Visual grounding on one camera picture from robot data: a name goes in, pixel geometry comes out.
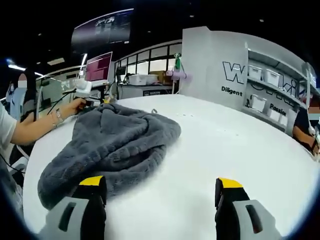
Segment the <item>white round table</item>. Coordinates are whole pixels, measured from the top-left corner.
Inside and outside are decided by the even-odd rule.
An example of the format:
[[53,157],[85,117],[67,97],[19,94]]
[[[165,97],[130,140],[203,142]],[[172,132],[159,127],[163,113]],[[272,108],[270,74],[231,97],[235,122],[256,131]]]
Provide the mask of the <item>white round table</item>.
[[[288,235],[314,202],[320,165],[288,135],[240,111],[183,95],[129,98],[119,104],[177,121],[179,140],[158,171],[107,202],[108,240],[216,239],[215,183],[238,181]],[[26,169],[23,212],[38,233],[48,211],[37,186],[49,162],[71,140],[75,118],[39,139]]]

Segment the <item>gray fleece cloth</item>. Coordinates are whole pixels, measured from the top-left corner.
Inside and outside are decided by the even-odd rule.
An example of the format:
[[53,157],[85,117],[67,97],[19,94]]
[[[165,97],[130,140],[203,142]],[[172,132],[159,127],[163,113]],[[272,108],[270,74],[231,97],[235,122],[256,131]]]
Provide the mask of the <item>gray fleece cloth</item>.
[[181,128],[159,114],[102,104],[80,115],[72,140],[47,165],[38,182],[42,205],[52,209],[85,178],[105,176],[107,198],[148,177]]

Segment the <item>television screen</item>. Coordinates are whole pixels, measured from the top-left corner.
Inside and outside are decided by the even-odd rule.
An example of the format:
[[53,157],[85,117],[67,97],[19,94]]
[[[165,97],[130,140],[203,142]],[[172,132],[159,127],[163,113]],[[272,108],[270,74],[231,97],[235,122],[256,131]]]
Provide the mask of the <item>television screen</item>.
[[85,80],[108,80],[112,52],[96,56],[86,62]]
[[71,45],[78,53],[107,44],[129,43],[132,9],[108,13],[87,21],[73,30]]

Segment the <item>sleeve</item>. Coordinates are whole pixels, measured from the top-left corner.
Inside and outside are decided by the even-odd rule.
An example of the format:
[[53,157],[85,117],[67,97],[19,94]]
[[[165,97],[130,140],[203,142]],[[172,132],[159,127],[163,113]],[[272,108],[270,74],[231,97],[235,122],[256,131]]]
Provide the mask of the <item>sleeve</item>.
[[309,132],[309,120],[308,120],[308,112],[306,109],[301,108],[296,115],[296,119],[294,121],[294,126],[298,127],[302,132],[308,134]]
[[17,125],[17,120],[8,114],[5,107],[0,103],[0,145],[8,147]]

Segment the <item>wristwatch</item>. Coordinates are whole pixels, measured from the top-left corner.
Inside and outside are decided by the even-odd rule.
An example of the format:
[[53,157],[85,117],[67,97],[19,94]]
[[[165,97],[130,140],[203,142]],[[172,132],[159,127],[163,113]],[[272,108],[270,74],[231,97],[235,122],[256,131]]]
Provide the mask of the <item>wristwatch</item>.
[[57,125],[62,124],[62,123],[64,122],[64,119],[63,119],[62,116],[61,116],[60,108],[58,108],[57,110],[55,110],[55,113],[56,113],[56,117],[58,118],[58,123],[57,123]]

